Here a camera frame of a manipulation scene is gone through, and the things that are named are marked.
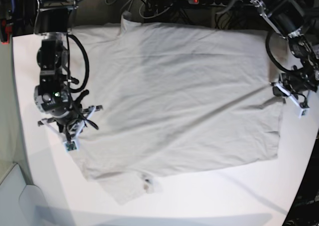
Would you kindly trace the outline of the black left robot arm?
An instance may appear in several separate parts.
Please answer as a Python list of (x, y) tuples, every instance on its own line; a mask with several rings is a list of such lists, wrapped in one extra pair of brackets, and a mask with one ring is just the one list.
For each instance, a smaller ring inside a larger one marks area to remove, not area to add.
[[(295, 0), (249, 0), (259, 15), (271, 27), (266, 36), (266, 52), (272, 63), (282, 72), (283, 86), (293, 94), (317, 92), (319, 86), (319, 57), (304, 34), (305, 12)], [(276, 33), (288, 43), (291, 54), (302, 67), (287, 69), (272, 55), (270, 39)]]

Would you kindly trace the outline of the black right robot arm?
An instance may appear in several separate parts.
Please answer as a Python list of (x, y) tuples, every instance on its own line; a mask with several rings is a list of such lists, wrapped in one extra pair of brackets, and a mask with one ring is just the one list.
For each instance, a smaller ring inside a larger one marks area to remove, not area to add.
[[(37, 0), (38, 10), (34, 33), (44, 38), (37, 52), (40, 68), (39, 85), (34, 90), (34, 101), (38, 109), (51, 118), (48, 123), (56, 122), (60, 133), (67, 139), (81, 132), (80, 125), (99, 127), (89, 120), (92, 108), (83, 109), (81, 101), (89, 94), (85, 88), (90, 73), (89, 58), (79, 39), (70, 33), (70, 18), (78, 8), (78, 0)], [(71, 76), (70, 45), (73, 40), (82, 52), (84, 59), (84, 79), (78, 88), (79, 80)]]

